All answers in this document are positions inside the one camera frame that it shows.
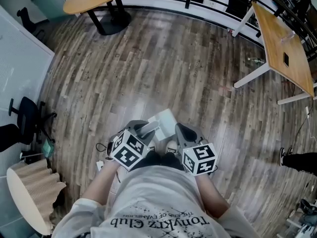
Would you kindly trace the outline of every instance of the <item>wooden table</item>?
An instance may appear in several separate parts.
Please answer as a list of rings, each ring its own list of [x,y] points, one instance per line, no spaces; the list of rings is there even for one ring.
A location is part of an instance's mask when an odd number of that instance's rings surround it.
[[[24,162],[13,165],[6,171],[6,180],[24,219],[40,234],[50,235],[53,230],[50,222],[53,203],[66,187],[59,181],[59,174],[52,174],[44,159],[30,165]]]
[[[295,35],[292,39],[284,43],[281,42],[281,39],[292,31],[282,20],[256,3],[252,3],[252,7],[244,16],[238,28],[232,32],[232,36],[237,36],[253,13],[257,17],[263,37],[266,63],[240,79],[234,84],[234,87],[239,88],[271,69],[301,88],[306,97],[313,97],[313,80],[301,40]],[[289,66],[284,63],[284,52],[289,56]],[[298,100],[295,97],[291,100],[289,98],[280,100],[277,103],[284,104]]]
[[[63,6],[63,10],[68,14],[87,12],[100,34],[111,35],[122,31],[131,22],[131,16],[124,10],[122,1],[115,0],[118,11],[113,8],[111,1],[112,0],[67,0]],[[99,21],[92,9],[104,3],[107,3],[110,15],[104,16],[101,21]]]

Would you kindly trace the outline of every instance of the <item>office chair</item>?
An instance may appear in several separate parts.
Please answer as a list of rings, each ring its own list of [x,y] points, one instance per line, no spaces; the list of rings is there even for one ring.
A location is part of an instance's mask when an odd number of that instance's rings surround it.
[[[0,126],[0,152],[3,152],[5,149],[19,142],[26,145],[31,144],[34,133],[36,133],[36,142],[38,143],[41,143],[41,140],[39,140],[41,132],[43,132],[50,142],[55,143],[55,140],[45,131],[44,124],[50,117],[57,117],[57,114],[50,113],[42,117],[43,106],[45,106],[45,103],[41,102],[40,108],[38,109],[33,101],[27,97],[23,97],[19,110],[17,110],[13,107],[13,99],[11,99],[9,116],[11,116],[12,112],[18,115],[18,126],[14,124]]]
[[[24,7],[23,9],[18,10],[16,15],[21,18],[23,27],[26,30],[28,30],[31,34],[33,34],[36,30],[36,24],[30,20],[28,9]],[[43,29],[41,29],[37,34],[35,34],[35,37],[37,38],[40,33],[43,33],[43,37],[41,39],[38,39],[42,40],[45,36],[45,32]]]

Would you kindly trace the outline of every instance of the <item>wood plank flooring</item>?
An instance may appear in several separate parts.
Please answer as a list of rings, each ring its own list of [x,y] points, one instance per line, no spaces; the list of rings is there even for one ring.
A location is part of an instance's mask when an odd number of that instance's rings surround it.
[[[265,54],[226,29],[167,12],[129,12],[133,21],[116,35],[99,35],[83,14],[60,24],[47,42],[55,58],[40,99],[47,112],[58,113],[53,168],[67,182],[61,215],[94,178],[95,162],[104,157],[96,143],[107,144],[132,119],[170,108],[214,143],[220,158],[212,179],[220,193],[259,234],[275,236],[299,199],[316,196],[313,175],[278,164],[280,147],[294,143],[312,101],[278,106],[293,85],[274,72],[232,89],[258,66],[247,58],[264,60]],[[313,107],[314,135],[315,114]],[[305,123],[294,152],[313,150]]]

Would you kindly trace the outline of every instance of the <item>wrist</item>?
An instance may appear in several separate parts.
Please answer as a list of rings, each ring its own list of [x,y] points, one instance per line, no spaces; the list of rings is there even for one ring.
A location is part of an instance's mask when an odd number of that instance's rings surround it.
[[[105,161],[102,171],[106,172],[116,172],[120,168],[120,163],[117,161]]]

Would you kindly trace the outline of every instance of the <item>white t-shirt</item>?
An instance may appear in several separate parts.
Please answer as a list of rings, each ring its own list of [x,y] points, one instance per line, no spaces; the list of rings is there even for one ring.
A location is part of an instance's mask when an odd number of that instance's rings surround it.
[[[217,220],[209,217],[195,178],[164,166],[130,172],[109,213],[97,202],[77,200],[52,238],[77,237],[259,238],[236,207]]]

